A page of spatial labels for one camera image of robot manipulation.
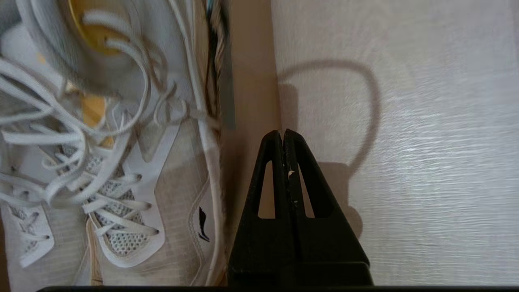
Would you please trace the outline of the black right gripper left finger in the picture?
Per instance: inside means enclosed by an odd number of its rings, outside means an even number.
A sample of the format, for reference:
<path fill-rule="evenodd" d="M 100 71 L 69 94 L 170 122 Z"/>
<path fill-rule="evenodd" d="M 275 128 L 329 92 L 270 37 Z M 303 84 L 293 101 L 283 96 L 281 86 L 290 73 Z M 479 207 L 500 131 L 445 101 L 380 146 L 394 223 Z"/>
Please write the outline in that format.
<path fill-rule="evenodd" d="M 272 164 L 275 218 L 258 216 L 266 166 Z M 282 269 L 295 257 L 287 202 L 287 173 L 278 131 L 264 136 L 227 266 L 229 286 L 280 286 Z"/>

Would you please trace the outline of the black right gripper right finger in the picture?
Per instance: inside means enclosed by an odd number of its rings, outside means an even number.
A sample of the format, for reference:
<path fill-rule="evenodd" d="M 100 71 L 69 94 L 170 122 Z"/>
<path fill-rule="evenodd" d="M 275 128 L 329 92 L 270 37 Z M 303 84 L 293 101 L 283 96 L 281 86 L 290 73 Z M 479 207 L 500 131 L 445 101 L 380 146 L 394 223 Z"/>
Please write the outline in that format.
<path fill-rule="evenodd" d="M 295 256 L 287 286 L 372 286 L 369 259 L 303 136 L 283 139 L 287 201 Z"/>

